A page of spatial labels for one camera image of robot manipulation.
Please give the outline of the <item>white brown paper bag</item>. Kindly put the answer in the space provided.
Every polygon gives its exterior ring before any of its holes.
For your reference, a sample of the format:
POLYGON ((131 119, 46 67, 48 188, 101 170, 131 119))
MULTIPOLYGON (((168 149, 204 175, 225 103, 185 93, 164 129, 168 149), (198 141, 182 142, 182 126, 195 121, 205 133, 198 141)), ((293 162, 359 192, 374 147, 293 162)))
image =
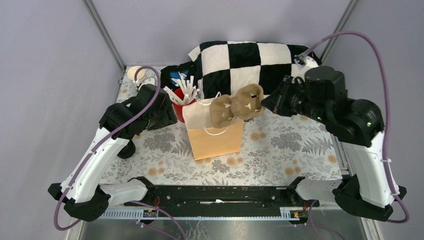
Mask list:
POLYGON ((195 160, 236 153, 241 150, 244 121, 237 118, 231 125, 214 127, 210 107, 217 98, 195 101, 182 107, 192 154, 195 160))

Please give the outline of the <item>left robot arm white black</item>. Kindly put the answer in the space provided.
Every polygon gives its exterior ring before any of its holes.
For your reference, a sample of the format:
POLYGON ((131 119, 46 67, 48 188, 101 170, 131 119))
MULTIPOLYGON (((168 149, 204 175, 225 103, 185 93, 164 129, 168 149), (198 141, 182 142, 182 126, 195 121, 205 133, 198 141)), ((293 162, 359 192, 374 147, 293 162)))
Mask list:
POLYGON ((136 96, 110 105, 77 167, 63 182, 53 183, 48 193, 73 218, 92 222, 109 207, 131 201, 148 206, 155 200, 153 184, 145 177, 133 177, 117 184, 100 180, 115 157, 128 159, 136 151, 133 137, 177 122, 172 102, 163 89, 141 85, 136 96))

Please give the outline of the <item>stack of paper cups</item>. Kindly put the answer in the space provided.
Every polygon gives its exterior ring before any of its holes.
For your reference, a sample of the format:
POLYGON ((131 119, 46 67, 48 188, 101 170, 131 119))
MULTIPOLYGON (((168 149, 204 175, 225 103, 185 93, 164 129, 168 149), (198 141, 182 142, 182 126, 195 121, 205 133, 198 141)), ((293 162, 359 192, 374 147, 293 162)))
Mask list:
POLYGON ((127 71, 126 75, 130 80, 131 84, 138 89, 143 82, 147 80, 147 74, 145 69, 141 69, 141 66, 132 66, 127 71))

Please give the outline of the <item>brown pulp cup carrier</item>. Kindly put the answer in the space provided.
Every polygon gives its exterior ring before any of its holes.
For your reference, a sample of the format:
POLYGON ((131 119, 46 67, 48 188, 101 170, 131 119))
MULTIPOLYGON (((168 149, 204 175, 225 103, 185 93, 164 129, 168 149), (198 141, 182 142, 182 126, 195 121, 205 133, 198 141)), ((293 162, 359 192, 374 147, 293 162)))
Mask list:
POLYGON ((209 107, 210 121, 215 128, 224 128, 238 120, 249 121, 264 112, 261 102, 264 90, 258 84, 249 84, 239 89, 235 95, 221 95, 209 107))

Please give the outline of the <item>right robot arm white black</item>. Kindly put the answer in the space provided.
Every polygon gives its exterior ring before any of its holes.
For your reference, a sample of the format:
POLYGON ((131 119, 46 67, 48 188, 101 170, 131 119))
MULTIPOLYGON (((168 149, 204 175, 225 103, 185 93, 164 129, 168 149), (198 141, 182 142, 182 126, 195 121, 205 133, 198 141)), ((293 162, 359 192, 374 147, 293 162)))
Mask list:
POLYGON ((261 104, 280 116, 303 115, 323 124, 348 157, 348 172, 332 181, 298 177, 287 187, 287 201, 293 206, 310 200, 333 202, 353 216, 387 222, 392 203, 407 190, 385 168, 379 107, 349 98, 342 72, 320 66, 310 56, 296 56, 294 62, 298 73, 285 76, 261 104))

